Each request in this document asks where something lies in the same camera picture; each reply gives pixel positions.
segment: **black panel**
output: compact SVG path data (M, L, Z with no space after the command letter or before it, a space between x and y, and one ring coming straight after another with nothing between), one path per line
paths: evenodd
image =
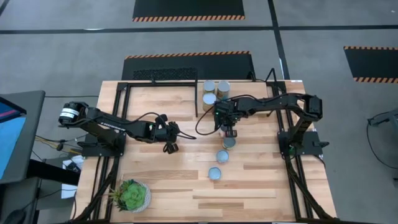
M346 49L354 78L398 78L398 50Z
M242 0L137 0L135 17L244 15Z
M134 76L134 73L140 70L179 68L196 69L199 80L242 80L249 78L249 72L254 73L250 54L128 58L124 61L122 80L148 80L141 78L142 76Z

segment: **succulent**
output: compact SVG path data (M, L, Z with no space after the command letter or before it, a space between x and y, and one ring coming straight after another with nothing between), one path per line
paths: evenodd
M116 206L120 208L120 211L130 211L144 204L146 189L133 180L126 180L109 195L116 202Z

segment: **white paper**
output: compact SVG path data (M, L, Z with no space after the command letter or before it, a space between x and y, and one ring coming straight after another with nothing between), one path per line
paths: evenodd
M83 157L82 156L74 156L71 159L73 160L74 163L77 164L77 167L79 167L79 169L81 170L81 168L83 167ZM67 169L67 165L69 165L71 163L72 163L72 161L70 159L66 160L66 161L62 161L62 168ZM71 198L71 197L75 196L77 186L69 185L69 184L62 184L62 190L63 190L63 191L61 191L62 199Z

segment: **stacked cans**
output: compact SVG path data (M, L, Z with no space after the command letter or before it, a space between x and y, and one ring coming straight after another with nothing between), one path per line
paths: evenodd
M216 94L216 83L213 80L206 80L203 83L203 110L208 111L216 100L226 100L229 97L229 91L231 85L227 81L220 81L217 86Z

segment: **black floor mat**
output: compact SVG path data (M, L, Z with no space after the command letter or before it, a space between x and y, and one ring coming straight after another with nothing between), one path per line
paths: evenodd
M398 83L397 47L344 47L356 82Z
M133 22L242 20L242 0L136 0Z
M199 80L244 80L254 73L248 51L132 55L124 60L122 80L151 80L156 70L156 80L192 80L191 69Z

